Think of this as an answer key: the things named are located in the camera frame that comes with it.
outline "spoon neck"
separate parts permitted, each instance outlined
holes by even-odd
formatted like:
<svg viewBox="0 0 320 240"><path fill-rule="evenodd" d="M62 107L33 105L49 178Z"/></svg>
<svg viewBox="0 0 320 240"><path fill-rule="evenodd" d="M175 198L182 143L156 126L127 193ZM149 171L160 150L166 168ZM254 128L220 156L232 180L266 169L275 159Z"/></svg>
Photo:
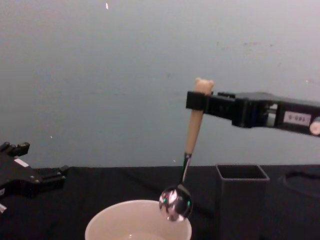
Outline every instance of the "spoon neck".
<svg viewBox="0 0 320 240"><path fill-rule="evenodd" d="M184 153L184 161L183 161L183 166L182 166L182 173L181 173L181 178L180 178L180 184L183 184L186 180L187 177L187 170L191 161L191 153Z"/></svg>

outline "gray metal container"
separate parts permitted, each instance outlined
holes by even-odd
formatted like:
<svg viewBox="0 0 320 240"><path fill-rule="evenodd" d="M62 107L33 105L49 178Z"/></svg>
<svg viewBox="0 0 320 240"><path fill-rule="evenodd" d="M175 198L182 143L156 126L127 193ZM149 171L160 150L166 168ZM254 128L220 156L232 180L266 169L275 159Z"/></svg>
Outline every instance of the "gray metal container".
<svg viewBox="0 0 320 240"><path fill-rule="evenodd" d="M215 240L258 240L268 175L259 165L217 164Z"/></svg>

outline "water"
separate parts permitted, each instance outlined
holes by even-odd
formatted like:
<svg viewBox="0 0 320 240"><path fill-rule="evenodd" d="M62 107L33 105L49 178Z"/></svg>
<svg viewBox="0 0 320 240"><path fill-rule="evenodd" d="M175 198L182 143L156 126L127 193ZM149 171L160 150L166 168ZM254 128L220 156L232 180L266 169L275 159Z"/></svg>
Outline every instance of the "water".
<svg viewBox="0 0 320 240"><path fill-rule="evenodd" d="M166 239L150 233L137 232L137 233L122 236L114 240L166 240Z"/></svg>

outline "cable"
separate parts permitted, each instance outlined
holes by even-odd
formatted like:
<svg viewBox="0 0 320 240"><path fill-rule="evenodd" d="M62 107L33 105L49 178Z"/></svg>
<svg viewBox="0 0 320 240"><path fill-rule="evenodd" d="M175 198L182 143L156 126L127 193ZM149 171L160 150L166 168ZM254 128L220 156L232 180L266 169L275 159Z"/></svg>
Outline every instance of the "cable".
<svg viewBox="0 0 320 240"><path fill-rule="evenodd" d="M308 191L301 190L297 187L292 186L288 182L288 179L296 178L296 177L301 177L301 178L311 179L311 180L320 180L320 175L311 174L311 173L307 173L307 172L303 172L303 171L290 171L290 172L286 173L285 175L283 175L282 177L280 177L280 180L282 180L283 185L285 187L287 187L288 189L291 189L299 194L302 194L302 195L305 195L305 196L308 196L311 198L320 199L320 193L314 193L314 192L308 192Z"/></svg>

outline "white bowl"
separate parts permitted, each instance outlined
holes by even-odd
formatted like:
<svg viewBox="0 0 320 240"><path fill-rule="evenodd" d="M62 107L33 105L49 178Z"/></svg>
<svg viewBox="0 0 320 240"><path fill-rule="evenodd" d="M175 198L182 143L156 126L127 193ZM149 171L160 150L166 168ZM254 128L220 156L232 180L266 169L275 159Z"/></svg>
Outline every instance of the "white bowl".
<svg viewBox="0 0 320 240"><path fill-rule="evenodd" d="M190 240L188 219L170 222L160 213L159 203L132 200L99 212L85 230L85 240Z"/></svg>

